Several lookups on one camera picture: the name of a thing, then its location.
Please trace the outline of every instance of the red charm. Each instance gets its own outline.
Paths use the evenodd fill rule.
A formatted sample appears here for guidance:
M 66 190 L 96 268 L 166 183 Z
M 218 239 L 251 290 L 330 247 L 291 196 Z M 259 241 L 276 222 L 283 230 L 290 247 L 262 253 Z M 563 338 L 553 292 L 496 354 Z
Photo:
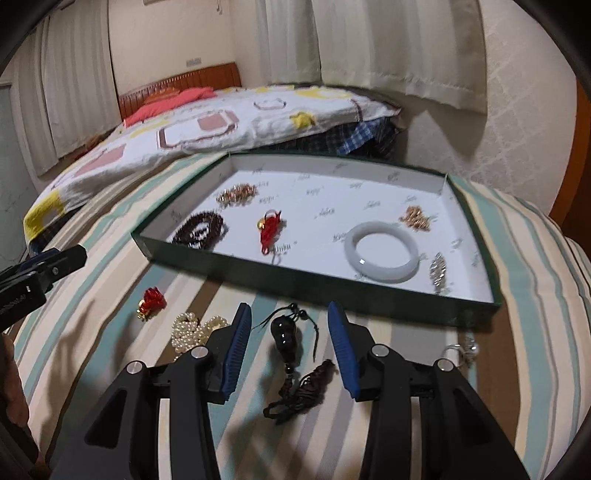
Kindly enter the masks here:
M 261 252 L 268 255 L 275 242 L 275 236 L 281 223 L 281 211 L 269 210 L 264 218 L 258 221 L 258 228 L 261 231 Z
M 144 298 L 138 304 L 138 317 L 143 321 L 148 320 L 156 311 L 166 306 L 166 300 L 157 287 L 148 288 L 144 292 Z

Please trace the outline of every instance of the curtain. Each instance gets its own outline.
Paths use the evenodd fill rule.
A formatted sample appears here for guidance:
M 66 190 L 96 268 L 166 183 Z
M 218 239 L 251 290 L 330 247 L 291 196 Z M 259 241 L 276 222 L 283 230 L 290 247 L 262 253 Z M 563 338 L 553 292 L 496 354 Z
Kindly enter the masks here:
M 18 49 L 12 114 L 33 178 L 121 122 L 111 66 L 108 0 L 76 0 Z
M 320 56 L 311 0 L 257 1 L 261 56 L 271 83 L 319 82 Z
M 52 14 L 42 64 L 58 157 L 121 123 L 111 67 L 108 0 L 76 0 Z
M 276 53 L 270 55 L 270 69 L 280 73 L 271 75 L 272 82 L 301 82 L 302 72 L 315 73 L 321 64 L 327 85 L 401 92 L 486 113 L 478 0 L 266 3 L 263 30 Z M 316 80 L 315 75 L 306 78 Z
M 10 88 L 18 143 L 33 178 L 44 174 L 58 160 L 47 118 L 41 68 L 48 25 L 49 19 L 45 19 L 18 49 Z

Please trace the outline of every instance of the brown bead bracelet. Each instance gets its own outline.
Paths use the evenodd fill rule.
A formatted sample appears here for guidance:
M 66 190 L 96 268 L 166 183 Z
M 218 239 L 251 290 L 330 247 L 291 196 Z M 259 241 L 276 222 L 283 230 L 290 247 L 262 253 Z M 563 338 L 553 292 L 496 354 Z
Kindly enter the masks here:
M 202 223 L 207 226 L 197 228 Z M 189 219 L 174 234 L 173 243 L 183 244 L 196 249 L 206 249 L 220 238 L 223 218 L 214 212 L 201 212 Z

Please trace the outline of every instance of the silver pendant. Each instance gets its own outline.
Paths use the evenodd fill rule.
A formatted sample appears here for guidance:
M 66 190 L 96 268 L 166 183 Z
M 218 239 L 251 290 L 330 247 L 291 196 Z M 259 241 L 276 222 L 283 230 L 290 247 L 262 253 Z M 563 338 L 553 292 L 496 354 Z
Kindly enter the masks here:
M 441 295 L 441 292 L 446 287 L 446 271 L 447 265 L 445 263 L 445 258 L 441 252 L 435 255 L 435 260 L 431 262 L 431 267 L 429 267 L 429 277 L 431 278 L 431 282 L 435 287 L 435 293 L 437 295 Z

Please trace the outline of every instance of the hand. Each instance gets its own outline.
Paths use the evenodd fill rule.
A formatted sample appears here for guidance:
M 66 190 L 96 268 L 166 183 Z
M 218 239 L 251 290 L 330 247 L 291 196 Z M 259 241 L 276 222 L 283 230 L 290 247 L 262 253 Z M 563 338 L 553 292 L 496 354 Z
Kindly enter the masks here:
M 14 345 L 8 335 L 2 334 L 6 352 L 6 377 L 4 378 L 4 397 L 8 403 L 6 414 L 8 419 L 19 427 L 26 427 L 29 422 L 29 405 L 22 391 L 21 377 L 18 375 L 17 363 L 14 361 Z
M 17 363 L 14 361 L 14 345 L 8 335 L 2 334 L 4 351 L 6 352 L 6 377 L 4 378 L 4 397 L 8 403 L 6 414 L 8 419 L 21 428 L 29 422 L 29 405 L 22 391 L 21 377 L 18 374 Z M 47 480 L 51 474 L 41 452 L 29 472 L 33 480 Z

